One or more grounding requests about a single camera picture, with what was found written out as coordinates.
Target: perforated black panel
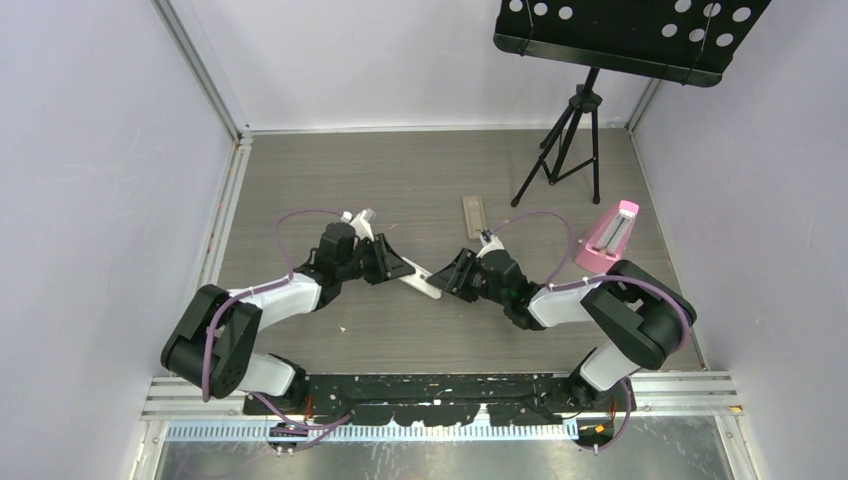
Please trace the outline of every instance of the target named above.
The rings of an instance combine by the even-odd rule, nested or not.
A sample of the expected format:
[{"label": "perforated black panel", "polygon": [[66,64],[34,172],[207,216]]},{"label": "perforated black panel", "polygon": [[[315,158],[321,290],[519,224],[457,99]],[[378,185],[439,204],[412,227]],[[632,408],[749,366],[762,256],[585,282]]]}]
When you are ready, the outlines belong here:
[{"label": "perforated black panel", "polygon": [[[508,53],[712,86],[769,1],[502,0],[495,44]],[[563,8],[570,9],[567,19]]]}]

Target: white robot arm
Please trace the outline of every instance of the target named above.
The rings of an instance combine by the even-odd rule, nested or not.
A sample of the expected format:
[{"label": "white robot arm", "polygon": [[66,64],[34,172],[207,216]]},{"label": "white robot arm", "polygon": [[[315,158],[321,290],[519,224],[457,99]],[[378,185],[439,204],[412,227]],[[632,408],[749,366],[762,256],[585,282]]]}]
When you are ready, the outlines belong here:
[{"label": "white robot arm", "polygon": [[[226,291],[214,285],[198,290],[162,352],[162,365],[200,386],[204,366],[206,332],[215,313],[226,301],[232,303],[221,316],[219,334],[209,362],[209,394],[223,398],[234,390],[263,392],[291,398],[305,394],[305,371],[272,355],[254,354],[259,331],[289,318],[326,306],[348,280],[365,279],[379,284],[399,279],[421,293],[439,298],[441,293],[467,302],[484,298],[504,307],[512,322],[529,330],[544,330],[561,323],[594,321],[610,341],[587,355],[569,377],[565,395],[570,404],[593,408],[603,403],[606,392],[640,368],[657,369],[685,336],[680,321],[695,320],[692,307],[662,283],[628,261],[616,263],[608,272],[620,278],[639,279],[650,287],[618,282],[584,285],[557,291],[527,280],[501,241],[483,232],[479,253],[462,249],[441,271],[429,272],[397,255],[382,234],[374,234],[364,210],[346,213],[331,223],[309,260],[293,276],[274,282]],[[657,296],[656,290],[666,294]]]},{"label": "white robot arm", "polygon": [[285,395],[303,370],[272,355],[252,353],[257,334],[294,315],[326,306],[348,280],[364,278],[376,285],[398,279],[431,298],[442,292],[428,284],[430,272],[398,256],[382,234],[375,235],[374,212],[349,212],[327,226],[309,260],[286,276],[247,289],[223,290],[206,285],[195,294],[162,351],[162,365],[200,386],[206,330],[225,301],[238,298],[221,316],[209,367],[211,396],[234,390]]},{"label": "white robot arm", "polygon": [[[603,401],[605,392],[641,368],[660,368],[685,342],[695,321],[688,302],[627,260],[596,280],[558,290],[527,280],[491,232],[482,232],[480,239],[479,253],[463,248],[427,282],[467,302],[484,298],[498,303],[526,330],[587,321],[600,325],[610,340],[591,351],[570,376],[567,395],[581,407]],[[604,278],[620,281],[599,281]]]}]

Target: lavender wall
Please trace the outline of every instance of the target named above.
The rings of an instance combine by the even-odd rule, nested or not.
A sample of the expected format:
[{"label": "lavender wall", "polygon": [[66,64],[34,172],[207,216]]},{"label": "lavender wall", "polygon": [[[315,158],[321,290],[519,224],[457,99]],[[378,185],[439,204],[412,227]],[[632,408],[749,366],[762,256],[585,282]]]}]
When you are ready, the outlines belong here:
[{"label": "lavender wall", "polygon": [[231,144],[146,0],[0,16],[0,478],[120,478]]},{"label": "lavender wall", "polygon": [[665,85],[637,134],[698,336],[768,478],[848,478],[846,18],[838,0],[772,2],[721,84]]},{"label": "lavender wall", "polygon": [[[180,3],[255,130],[553,125],[589,71],[495,48],[500,0]],[[623,126],[646,82],[601,73],[601,122]]]}]

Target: music stand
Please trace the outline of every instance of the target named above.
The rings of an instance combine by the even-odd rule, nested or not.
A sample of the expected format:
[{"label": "music stand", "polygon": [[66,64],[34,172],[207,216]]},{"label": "music stand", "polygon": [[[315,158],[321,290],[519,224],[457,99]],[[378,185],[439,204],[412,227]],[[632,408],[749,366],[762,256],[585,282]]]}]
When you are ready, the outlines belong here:
[{"label": "music stand", "polygon": [[[586,81],[539,144],[542,154],[511,205],[518,206],[540,168],[554,185],[589,165],[592,202],[600,203],[598,106],[603,99],[593,90],[600,70],[712,87],[769,2],[501,0],[494,35],[498,49],[590,67]],[[592,158],[560,175],[583,114],[591,115]],[[560,138],[556,163],[549,169],[545,159]]]}]

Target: black tripod stand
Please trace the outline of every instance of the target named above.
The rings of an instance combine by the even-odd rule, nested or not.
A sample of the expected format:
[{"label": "black tripod stand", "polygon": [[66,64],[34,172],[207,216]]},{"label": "black tripod stand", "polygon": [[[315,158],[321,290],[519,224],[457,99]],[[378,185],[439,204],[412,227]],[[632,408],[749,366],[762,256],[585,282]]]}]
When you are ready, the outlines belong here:
[{"label": "black tripod stand", "polygon": [[[521,186],[521,189],[518,191],[518,195],[512,199],[510,205],[513,207],[518,206],[518,202],[521,201],[521,196],[524,195],[527,187],[530,186],[530,182],[533,180],[533,177],[536,176],[540,167],[545,170],[545,176],[548,177],[548,183],[554,185],[590,163],[592,164],[592,175],[595,190],[595,193],[592,196],[592,203],[595,205],[601,203],[601,195],[598,193],[598,186],[600,183],[600,179],[598,178],[598,105],[601,104],[603,99],[592,91],[592,88],[595,86],[595,80],[598,78],[599,71],[600,69],[594,67],[589,70],[589,76],[586,77],[586,83],[577,85],[577,94],[568,100],[568,107],[564,112],[562,112],[562,115],[559,117],[559,120],[557,120],[554,128],[548,132],[548,135],[544,140],[542,140],[542,143],[539,144],[539,148],[542,149],[542,154],[539,155],[539,159],[536,161],[536,165],[533,166],[533,170],[530,171],[530,175],[527,176],[527,180],[524,180],[524,185]],[[571,141],[574,139],[574,133],[577,132],[577,125],[580,123],[580,117],[582,117],[584,113],[592,114],[592,158],[560,175],[559,172],[562,170],[562,164],[565,162],[565,155],[568,153],[568,147],[571,146]],[[548,153],[550,153],[554,145],[556,145],[557,140],[562,137],[565,124],[568,123],[569,119],[571,120],[571,123],[568,125],[568,130],[565,132],[565,138],[559,146],[557,160],[554,164],[553,171],[551,171],[548,169],[548,164],[545,162],[545,158],[548,156]]]}]

